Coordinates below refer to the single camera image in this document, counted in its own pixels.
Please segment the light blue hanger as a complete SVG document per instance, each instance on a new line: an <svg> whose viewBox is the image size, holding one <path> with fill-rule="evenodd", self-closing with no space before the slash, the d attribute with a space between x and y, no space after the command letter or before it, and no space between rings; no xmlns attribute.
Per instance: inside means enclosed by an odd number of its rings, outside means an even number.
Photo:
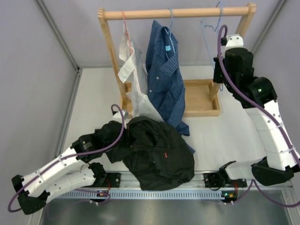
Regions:
<svg viewBox="0 0 300 225"><path fill-rule="evenodd" d="M221 1L219 1L217 3L216 7L220 9L220 16L218 18L216 26L213 26L211 24L207 24L204 20L201 20L201 22L200 22L200 29L201 29L201 32L202 32L202 36L203 36L203 39L204 39L204 43L205 43L205 46L206 46L208 57L210 59L210 65L212 66L213 69L215 69L215 62L213 61L213 57L212 57L212 54L211 54L211 51L210 51L210 47L209 47L209 44L207 42L205 29L206 28L211 28L214 33L218 34L219 27L220 27L220 22L221 22L223 12L224 12L224 6L223 6L223 3Z"/></svg>

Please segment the black striped shirt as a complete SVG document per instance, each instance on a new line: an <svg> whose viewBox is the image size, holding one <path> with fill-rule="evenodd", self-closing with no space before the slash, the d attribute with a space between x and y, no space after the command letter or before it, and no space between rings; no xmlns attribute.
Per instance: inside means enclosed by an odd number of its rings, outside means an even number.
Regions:
<svg viewBox="0 0 300 225"><path fill-rule="evenodd" d="M111 163L122 161L143 182L147 175L183 183L194 177L193 153L174 127L147 117L135 117L127 125L134 142L108 150Z"/></svg>

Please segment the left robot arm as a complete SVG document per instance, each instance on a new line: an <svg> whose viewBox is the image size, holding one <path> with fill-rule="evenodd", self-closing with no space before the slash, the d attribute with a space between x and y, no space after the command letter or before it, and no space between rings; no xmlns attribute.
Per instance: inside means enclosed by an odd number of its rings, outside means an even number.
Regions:
<svg viewBox="0 0 300 225"><path fill-rule="evenodd" d="M35 172L12 178L20 210L33 214L69 191L105 184L107 173L94 160L125 143L126 123L110 121L94 133L82 135L57 158Z"/></svg>

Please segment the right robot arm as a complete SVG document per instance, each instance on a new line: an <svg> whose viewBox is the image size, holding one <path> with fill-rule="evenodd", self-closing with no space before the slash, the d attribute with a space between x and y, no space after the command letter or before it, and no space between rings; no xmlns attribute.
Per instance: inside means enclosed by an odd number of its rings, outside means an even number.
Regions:
<svg viewBox="0 0 300 225"><path fill-rule="evenodd" d="M223 186L236 179L254 179L264 186L285 183L300 170L296 152L279 112L271 81L254 75L253 54L243 47L218 52L214 58L214 82L223 83L252 120L265 157L256 161L232 161L218 175Z"/></svg>

